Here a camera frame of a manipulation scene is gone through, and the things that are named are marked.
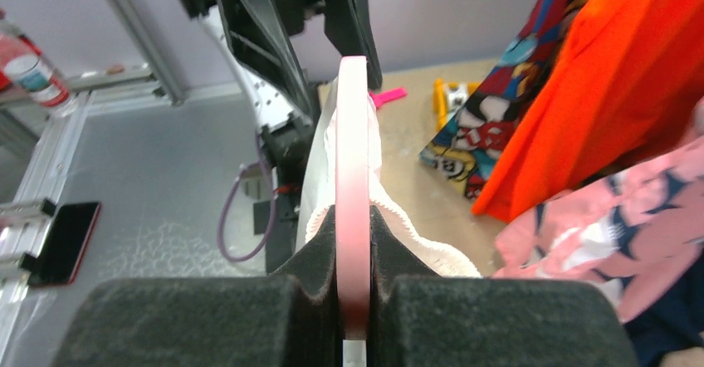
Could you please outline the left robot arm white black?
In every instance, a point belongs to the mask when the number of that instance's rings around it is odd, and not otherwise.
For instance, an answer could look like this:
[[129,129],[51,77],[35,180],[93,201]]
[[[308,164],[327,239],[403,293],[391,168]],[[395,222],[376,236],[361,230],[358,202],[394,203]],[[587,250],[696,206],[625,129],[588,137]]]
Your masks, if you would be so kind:
[[257,132],[273,164],[302,160],[320,117],[315,87],[291,45],[308,19],[324,18],[325,35],[342,56],[366,57],[370,89],[378,90],[383,83],[369,0],[180,2],[224,55],[251,103]]

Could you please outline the white shorts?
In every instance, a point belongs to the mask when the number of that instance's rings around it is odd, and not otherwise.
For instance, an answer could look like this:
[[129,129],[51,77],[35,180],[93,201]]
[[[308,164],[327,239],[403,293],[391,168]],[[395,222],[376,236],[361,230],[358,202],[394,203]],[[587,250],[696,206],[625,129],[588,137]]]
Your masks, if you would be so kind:
[[[331,88],[321,116],[306,165],[301,190],[296,230],[296,249],[301,249],[317,233],[335,203],[335,124],[337,81]],[[394,202],[381,184],[381,138],[379,122],[368,108],[369,123],[369,193],[370,203],[377,207],[391,233],[426,266],[441,276],[479,277],[481,273],[470,259],[454,246],[419,235],[410,217]]]

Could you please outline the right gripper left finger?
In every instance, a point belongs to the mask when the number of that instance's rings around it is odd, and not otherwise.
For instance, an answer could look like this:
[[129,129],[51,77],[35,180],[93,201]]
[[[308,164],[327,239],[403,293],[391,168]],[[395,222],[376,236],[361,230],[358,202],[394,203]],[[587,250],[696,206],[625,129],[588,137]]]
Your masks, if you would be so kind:
[[337,301],[335,254],[335,207],[331,206],[316,234],[272,275],[293,279],[313,301]]

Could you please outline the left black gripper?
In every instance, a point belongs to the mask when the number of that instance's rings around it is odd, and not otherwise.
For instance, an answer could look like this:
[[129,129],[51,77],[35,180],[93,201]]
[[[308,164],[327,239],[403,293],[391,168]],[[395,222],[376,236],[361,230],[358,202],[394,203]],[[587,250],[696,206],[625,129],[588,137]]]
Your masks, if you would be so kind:
[[217,1],[234,57],[281,91],[305,117],[315,118],[315,100],[288,35],[301,33],[311,16],[325,16],[325,35],[341,56],[366,56],[368,87],[382,87],[369,0],[180,0],[191,18],[205,14]]

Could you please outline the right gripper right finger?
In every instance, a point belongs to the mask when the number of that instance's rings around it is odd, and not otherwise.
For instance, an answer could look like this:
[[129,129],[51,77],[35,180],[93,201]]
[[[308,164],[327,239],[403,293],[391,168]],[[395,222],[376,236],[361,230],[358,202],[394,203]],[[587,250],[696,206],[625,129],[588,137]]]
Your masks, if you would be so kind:
[[438,274],[404,246],[391,232],[378,207],[370,207],[372,298],[388,298],[398,276]]

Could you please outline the pink wooden hanger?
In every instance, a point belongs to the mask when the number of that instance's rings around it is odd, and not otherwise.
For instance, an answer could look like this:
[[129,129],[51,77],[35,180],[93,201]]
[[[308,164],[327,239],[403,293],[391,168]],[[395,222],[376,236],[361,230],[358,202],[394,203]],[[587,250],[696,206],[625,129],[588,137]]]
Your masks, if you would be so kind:
[[367,60],[340,61],[335,121],[335,266],[344,366],[361,366],[371,292]]

